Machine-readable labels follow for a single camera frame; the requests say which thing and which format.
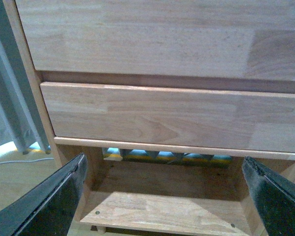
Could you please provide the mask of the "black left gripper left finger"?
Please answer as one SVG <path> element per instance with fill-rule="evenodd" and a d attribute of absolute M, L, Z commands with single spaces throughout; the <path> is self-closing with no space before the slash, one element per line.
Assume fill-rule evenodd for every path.
<path fill-rule="evenodd" d="M 0 236 L 67 235 L 86 174 L 87 157 L 80 153 L 0 211 Z"/>

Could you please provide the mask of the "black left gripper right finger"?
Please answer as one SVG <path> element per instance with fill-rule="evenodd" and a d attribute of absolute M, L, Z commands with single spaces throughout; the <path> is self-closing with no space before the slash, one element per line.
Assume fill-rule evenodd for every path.
<path fill-rule="evenodd" d="M 269 236 L 295 236 L 295 184 L 252 157 L 242 172 Z"/>

